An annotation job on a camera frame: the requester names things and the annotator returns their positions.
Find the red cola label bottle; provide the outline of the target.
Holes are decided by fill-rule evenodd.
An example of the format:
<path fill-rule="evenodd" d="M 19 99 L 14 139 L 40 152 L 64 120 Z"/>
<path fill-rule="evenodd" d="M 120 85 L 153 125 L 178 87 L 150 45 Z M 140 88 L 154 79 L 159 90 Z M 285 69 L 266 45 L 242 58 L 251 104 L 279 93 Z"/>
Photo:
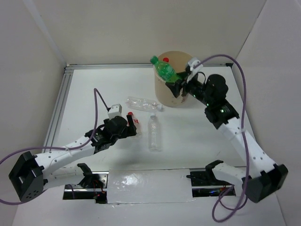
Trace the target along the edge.
<path fill-rule="evenodd" d="M 139 137 L 141 135 L 141 125 L 136 116 L 132 112 L 128 112 L 128 115 L 132 116 L 133 123 L 136 127 L 136 136 Z"/>

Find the green plastic bottle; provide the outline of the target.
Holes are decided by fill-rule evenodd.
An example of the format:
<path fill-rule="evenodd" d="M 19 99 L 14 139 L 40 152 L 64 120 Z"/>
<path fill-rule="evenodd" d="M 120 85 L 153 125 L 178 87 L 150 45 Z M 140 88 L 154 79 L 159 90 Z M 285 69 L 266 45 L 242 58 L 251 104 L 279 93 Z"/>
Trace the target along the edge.
<path fill-rule="evenodd" d="M 150 59 L 150 62 L 155 67 L 155 71 L 163 81 L 175 83 L 178 80 L 177 73 L 169 63 L 159 60 L 156 56 L 153 56 Z"/>

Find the crushed clear bottle blue-white cap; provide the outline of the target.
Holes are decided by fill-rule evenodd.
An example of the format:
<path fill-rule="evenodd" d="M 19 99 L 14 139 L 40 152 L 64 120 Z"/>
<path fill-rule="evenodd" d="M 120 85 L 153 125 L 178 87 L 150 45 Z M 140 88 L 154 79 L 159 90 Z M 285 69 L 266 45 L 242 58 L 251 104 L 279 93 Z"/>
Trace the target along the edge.
<path fill-rule="evenodd" d="M 145 99 L 145 98 L 128 97 L 126 101 L 126 105 L 130 109 L 150 112 L 150 113 L 163 111 L 162 104 L 158 104 L 154 100 Z"/>

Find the clear bottle white cap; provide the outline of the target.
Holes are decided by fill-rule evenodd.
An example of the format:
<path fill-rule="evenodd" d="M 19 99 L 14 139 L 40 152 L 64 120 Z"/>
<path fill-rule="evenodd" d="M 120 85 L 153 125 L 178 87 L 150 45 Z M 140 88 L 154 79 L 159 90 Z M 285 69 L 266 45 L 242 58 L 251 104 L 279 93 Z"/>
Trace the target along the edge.
<path fill-rule="evenodd" d="M 148 148 L 150 151 L 160 152 L 162 150 L 161 126 L 155 113 L 150 115 L 148 121 Z"/>

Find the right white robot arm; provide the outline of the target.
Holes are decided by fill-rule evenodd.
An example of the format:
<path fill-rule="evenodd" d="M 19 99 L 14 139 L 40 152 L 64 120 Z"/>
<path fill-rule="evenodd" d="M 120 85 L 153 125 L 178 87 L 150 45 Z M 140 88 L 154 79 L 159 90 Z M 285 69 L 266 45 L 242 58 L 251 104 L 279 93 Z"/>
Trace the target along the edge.
<path fill-rule="evenodd" d="M 212 74 L 201 83 L 197 76 L 189 81 L 186 72 L 178 76 L 177 81 L 165 83 L 173 96 L 190 94 L 203 103 L 207 119 L 230 141 L 246 163 L 246 170 L 239 170 L 216 160 L 206 166 L 206 181 L 211 185 L 219 181 L 233 184 L 236 194 L 245 194 L 254 203 L 279 190 L 287 177 L 288 168 L 272 160 L 245 130 L 242 115 L 226 99 L 229 88 L 224 77 Z"/>

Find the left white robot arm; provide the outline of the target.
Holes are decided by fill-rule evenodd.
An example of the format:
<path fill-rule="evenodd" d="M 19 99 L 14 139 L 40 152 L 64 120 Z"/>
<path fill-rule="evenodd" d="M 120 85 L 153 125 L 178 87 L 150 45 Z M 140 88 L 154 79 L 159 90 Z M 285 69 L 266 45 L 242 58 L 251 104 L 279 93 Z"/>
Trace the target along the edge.
<path fill-rule="evenodd" d="M 104 188 L 104 179 L 94 174 L 85 163 L 70 163 L 108 149 L 117 140 L 136 135 L 132 115 L 105 119 L 95 131 L 55 150 L 33 155 L 21 154 L 9 173 L 9 179 L 21 202 L 29 202 L 45 190 L 62 185 L 79 185 L 88 188 L 93 183 Z"/>

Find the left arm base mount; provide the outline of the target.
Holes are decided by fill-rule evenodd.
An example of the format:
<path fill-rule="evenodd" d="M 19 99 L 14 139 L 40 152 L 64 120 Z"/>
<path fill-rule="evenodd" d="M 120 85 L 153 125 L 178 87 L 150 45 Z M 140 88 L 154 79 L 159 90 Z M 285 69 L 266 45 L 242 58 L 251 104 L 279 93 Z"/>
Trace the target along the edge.
<path fill-rule="evenodd" d="M 93 172 L 92 179 L 85 183 L 65 185 L 63 200 L 94 201 L 98 204 L 107 204 L 108 171 Z"/>

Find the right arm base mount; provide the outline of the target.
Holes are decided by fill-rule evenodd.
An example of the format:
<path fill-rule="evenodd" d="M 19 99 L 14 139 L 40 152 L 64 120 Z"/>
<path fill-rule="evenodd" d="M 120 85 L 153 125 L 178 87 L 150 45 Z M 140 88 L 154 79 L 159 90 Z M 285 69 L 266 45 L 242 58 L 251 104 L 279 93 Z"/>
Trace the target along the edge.
<path fill-rule="evenodd" d="M 190 171 L 186 178 L 190 180 L 192 197 L 217 197 L 231 187 L 231 184 L 209 178 L 204 169 Z"/>

